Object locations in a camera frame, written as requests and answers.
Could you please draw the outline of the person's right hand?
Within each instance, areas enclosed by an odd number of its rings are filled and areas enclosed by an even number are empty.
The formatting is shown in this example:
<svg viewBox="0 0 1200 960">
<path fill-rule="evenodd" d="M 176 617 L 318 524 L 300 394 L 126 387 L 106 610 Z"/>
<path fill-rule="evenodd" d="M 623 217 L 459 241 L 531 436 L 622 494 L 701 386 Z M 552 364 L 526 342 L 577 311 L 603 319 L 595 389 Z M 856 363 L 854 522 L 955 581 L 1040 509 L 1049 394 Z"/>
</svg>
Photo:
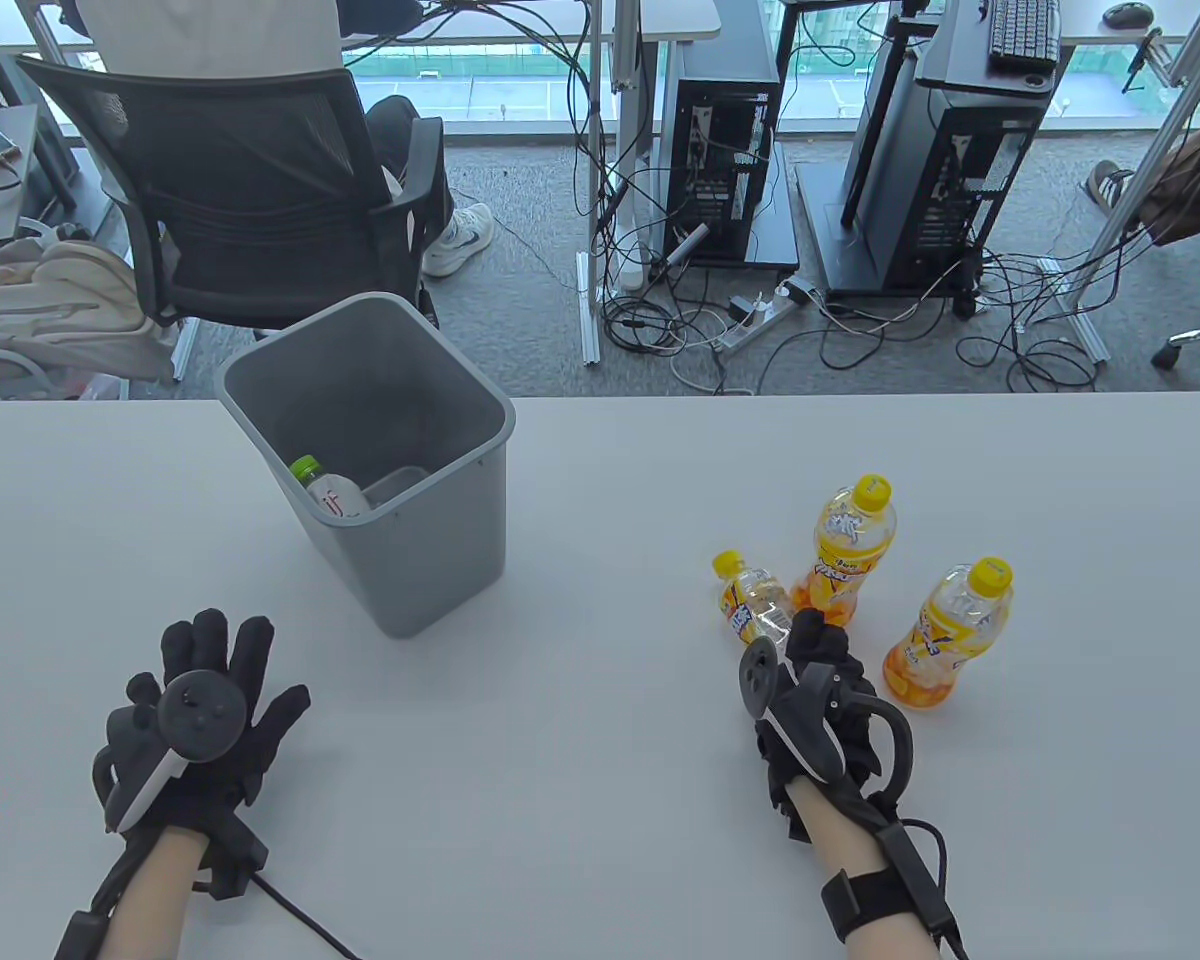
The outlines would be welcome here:
<svg viewBox="0 0 1200 960">
<path fill-rule="evenodd" d="M 806 608 L 794 616 L 786 649 L 752 649 L 740 673 L 760 668 L 763 698 L 755 716 L 761 758 L 768 764 L 772 805 L 788 822 L 788 836 L 810 844 L 804 818 L 788 786 L 805 778 L 841 814 L 872 836 L 900 828 L 898 805 L 914 770 L 914 734 L 893 704 L 876 694 L 859 659 L 850 653 L 842 626 Z M 872 718 L 888 722 L 893 764 L 884 787 L 865 794 L 871 776 L 884 768 L 870 739 Z"/>
</svg>

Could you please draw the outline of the person's left hand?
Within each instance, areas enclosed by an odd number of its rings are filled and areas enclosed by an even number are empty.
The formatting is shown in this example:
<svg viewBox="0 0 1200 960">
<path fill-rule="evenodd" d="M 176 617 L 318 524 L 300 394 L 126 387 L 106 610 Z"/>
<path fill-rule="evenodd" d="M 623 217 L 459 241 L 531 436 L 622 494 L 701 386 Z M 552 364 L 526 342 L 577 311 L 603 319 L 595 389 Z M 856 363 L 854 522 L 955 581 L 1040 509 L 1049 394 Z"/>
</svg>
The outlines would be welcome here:
<svg viewBox="0 0 1200 960">
<path fill-rule="evenodd" d="M 310 708 L 307 686 L 262 704 L 275 628 L 256 616 L 230 630 L 216 608 L 166 626 L 164 673 L 134 674 L 104 722 L 92 786 L 107 832 L 124 838 L 115 870 L 132 878 L 167 829 L 206 838 L 202 868 L 256 872 L 268 852 L 240 818 L 280 742 Z"/>
</svg>

